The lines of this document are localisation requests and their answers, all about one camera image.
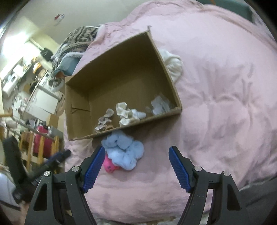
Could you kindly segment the brown cardboard box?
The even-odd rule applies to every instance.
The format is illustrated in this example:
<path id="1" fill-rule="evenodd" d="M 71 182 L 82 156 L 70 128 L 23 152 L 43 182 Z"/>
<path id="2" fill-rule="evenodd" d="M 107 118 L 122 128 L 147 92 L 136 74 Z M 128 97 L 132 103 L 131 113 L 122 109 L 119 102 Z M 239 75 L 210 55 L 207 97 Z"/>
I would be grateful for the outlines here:
<path id="1" fill-rule="evenodd" d="M 159 95 L 170 109 L 159 115 L 147 112 Z M 95 138 L 98 120 L 107 109 L 125 102 L 147 112 L 141 123 L 176 115 L 182 104 L 164 61 L 149 31 L 137 34 L 107 50 L 66 79 L 65 113 L 69 140 Z"/>

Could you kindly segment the white kitchen cabinet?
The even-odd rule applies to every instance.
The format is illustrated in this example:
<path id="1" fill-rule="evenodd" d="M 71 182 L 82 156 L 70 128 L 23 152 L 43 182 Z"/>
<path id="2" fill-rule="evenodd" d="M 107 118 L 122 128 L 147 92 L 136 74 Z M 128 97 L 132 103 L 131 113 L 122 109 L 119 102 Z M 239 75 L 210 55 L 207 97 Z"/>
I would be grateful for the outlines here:
<path id="1" fill-rule="evenodd" d="M 40 88 L 35 88 L 27 101 L 27 105 L 23 112 L 23 119 L 39 119 L 41 121 L 46 121 L 52 114 L 55 114 L 60 100 L 60 97 L 54 97 Z"/>

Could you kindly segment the pink rubber duck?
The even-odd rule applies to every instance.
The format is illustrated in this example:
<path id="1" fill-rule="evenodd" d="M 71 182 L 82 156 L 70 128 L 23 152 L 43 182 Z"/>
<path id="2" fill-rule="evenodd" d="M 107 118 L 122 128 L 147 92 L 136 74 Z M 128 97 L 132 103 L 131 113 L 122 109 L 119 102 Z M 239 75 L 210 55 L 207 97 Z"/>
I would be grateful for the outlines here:
<path id="1" fill-rule="evenodd" d="M 105 155 L 104 161 L 103 161 L 103 167 L 107 173 L 113 173 L 116 170 L 119 170 L 121 167 L 116 166 L 112 163 L 112 160 L 108 158 L 107 155 Z"/>

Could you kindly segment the white cloth behind box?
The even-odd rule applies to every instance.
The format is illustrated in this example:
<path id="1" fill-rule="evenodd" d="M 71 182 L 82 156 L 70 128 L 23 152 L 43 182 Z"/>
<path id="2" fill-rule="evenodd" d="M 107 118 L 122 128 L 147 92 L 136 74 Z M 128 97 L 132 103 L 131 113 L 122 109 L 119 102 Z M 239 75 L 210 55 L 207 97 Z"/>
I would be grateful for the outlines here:
<path id="1" fill-rule="evenodd" d="M 178 55 L 171 54 L 165 49 L 159 49 L 159 53 L 169 71 L 173 83 L 176 83 L 183 72 L 184 65 L 182 59 Z"/>

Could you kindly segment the pink bed duvet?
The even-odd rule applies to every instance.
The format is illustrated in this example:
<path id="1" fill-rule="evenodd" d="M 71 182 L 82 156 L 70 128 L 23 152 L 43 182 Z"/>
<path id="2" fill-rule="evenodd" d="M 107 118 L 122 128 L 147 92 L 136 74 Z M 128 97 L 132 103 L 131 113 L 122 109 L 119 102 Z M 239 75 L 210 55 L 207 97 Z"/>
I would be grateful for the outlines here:
<path id="1" fill-rule="evenodd" d="M 76 67 L 151 27 L 160 49 L 180 56 L 179 116 L 131 135 L 145 147 L 132 171 L 101 170 L 86 200 L 94 216 L 123 223 L 179 217 L 188 194 L 168 151 L 177 146 L 206 171 L 228 170 L 237 186 L 276 174 L 276 42 L 231 11 L 196 1 L 149 1 L 103 25 Z"/>

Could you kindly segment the blue grey fur-trimmed jacket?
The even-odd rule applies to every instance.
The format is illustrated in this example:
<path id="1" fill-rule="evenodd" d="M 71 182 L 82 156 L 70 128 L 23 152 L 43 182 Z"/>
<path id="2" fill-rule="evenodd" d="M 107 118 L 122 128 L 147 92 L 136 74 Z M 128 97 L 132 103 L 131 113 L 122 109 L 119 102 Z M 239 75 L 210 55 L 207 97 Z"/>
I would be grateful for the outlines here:
<path id="1" fill-rule="evenodd" d="M 53 69 L 52 76 L 58 77 L 59 74 L 62 74 L 62 77 L 71 76 L 83 55 L 83 52 L 69 52 L 65 54 L 57 68 Z"/>

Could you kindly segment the beige lace scrunchie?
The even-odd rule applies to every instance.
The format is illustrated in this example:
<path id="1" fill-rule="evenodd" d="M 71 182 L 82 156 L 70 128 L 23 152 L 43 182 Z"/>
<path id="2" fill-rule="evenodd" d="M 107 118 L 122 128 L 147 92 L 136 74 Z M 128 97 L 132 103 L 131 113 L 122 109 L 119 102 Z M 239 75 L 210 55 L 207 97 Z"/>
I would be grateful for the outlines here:
<path id="1" fill-rule="evenodd" d="M 105 126 L 112 124 L 112 117 L 114 115 L 114 110 L 108 108 L 105 114 L 98 119 L 98 125 L 94 128 L 94 131 L 99 133 L 105 131 Z"/>

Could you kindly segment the striped knit blanket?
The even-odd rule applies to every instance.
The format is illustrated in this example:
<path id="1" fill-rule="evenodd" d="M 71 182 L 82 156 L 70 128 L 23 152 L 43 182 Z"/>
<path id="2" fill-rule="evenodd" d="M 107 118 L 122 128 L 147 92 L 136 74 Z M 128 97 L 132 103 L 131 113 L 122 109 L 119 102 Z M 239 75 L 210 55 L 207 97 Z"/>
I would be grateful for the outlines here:
<path id="1" fill-rule="evenodd" d="M 95 40 L 100 26 L 81 26 L 71 31 L 51 57 L 52 70 L 56 70 L 63 59 L 81 59 L 88 46 Z"/>

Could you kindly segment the white patterned sock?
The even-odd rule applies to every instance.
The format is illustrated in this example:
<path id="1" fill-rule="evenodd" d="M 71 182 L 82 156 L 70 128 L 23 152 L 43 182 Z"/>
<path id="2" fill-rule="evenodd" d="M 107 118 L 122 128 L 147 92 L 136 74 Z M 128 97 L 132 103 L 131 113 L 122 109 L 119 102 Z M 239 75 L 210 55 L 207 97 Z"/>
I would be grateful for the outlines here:
<path id="1" fill-rule="evenodd" d="M 175 106 L 164 95 L 160 94 L 151 101 L 151 112 L 153 115 L 168 113 Z"/>

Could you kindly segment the wooden chair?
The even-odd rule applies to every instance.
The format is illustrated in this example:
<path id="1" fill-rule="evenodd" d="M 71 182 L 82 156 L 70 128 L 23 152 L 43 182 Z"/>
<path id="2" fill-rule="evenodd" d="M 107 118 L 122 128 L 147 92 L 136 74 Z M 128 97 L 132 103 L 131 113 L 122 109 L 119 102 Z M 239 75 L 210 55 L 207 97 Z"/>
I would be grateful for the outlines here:
<path id="1" fill-rule="evenodd" d="M 42 165 L 47 159 L 59 151 L 60 141 L 58 136 L 52 138 L 46 133 L 24 131 L 20 135 L 19 149 L 21 159 L 28 172 L 32 165 Z"/>

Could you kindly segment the black hanging bag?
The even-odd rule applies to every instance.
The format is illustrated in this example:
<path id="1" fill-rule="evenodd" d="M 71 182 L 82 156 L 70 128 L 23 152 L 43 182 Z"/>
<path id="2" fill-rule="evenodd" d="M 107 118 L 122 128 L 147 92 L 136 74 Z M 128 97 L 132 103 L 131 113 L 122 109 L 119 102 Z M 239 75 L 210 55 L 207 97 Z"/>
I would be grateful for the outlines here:
<path id="1" fill-rule="evenodd" d="M 48 49 L 48 48 L 44 48 L 41 52 L 40 55 L 46 60 L 49 61 L 51 59 L 51 57 L 53 56 L 53 52 Z"/>

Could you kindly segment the grey small bin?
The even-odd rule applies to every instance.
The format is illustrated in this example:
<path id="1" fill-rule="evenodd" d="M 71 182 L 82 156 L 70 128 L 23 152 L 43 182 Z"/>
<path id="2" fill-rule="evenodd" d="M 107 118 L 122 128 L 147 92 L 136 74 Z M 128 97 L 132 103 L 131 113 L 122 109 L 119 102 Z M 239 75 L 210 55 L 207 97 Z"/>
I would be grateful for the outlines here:
<path id="1" fill-rule="evenodd" d="M 53 126 L 50 126 L 48 128 L 48 133 L 52 138 L 55 138 L 58 136 L 59 139 L 63 139 L 63 132 Z"/>

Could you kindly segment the teal headboard cushion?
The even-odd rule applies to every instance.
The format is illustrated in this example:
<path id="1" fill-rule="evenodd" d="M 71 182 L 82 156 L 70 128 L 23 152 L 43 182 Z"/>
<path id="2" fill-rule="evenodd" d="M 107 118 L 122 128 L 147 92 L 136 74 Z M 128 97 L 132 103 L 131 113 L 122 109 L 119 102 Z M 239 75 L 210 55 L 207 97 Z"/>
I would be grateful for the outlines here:
<path id="1" fill-rule="evenodd" d="M 198 0 L 198 2 L 202 4 L 212 4 L 216 5 L 218 7 L 222 7 L 224 9 L 227 9 L 231 12 L 234 12 L 243 18 L 249 20 L 250 22 L 253 22 L 253 13 L 250 9 L 250 6 L 245 3 L 244 1 L 233 1 L 233 0 Z"/>

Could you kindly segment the light blue fluffy cloth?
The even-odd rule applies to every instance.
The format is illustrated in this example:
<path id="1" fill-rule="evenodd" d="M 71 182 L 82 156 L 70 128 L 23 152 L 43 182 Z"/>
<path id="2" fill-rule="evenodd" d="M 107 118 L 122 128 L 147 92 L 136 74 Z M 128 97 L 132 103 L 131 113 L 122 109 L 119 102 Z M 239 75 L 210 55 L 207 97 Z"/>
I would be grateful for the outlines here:
<path id="1" fill-rule="evenodd" d="M 101 141 L 101 145 L 111 163 L 127 171 L 134 169 L 144 154 L 143 143 L 121 130 L 113 131 Z"/>

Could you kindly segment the white washing machine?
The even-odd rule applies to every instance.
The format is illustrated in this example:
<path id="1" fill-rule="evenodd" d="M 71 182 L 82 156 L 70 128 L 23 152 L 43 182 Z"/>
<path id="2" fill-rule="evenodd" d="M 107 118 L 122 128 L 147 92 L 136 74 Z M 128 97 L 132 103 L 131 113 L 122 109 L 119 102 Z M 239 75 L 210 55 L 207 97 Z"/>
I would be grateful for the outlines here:
<path id="1" fill-rule="evenodd" d="M 60 91 L 54 92 L 52 86 L 53 82 L 51 82 L 50 80 L 52 80 L 50 72 L 46 71 L 46 73 L 38 83 L 38 88 L 49 94 L 50 96 L 54 97 L 55 99 L 61 100 L 63 93 L 61 93 Z"/>

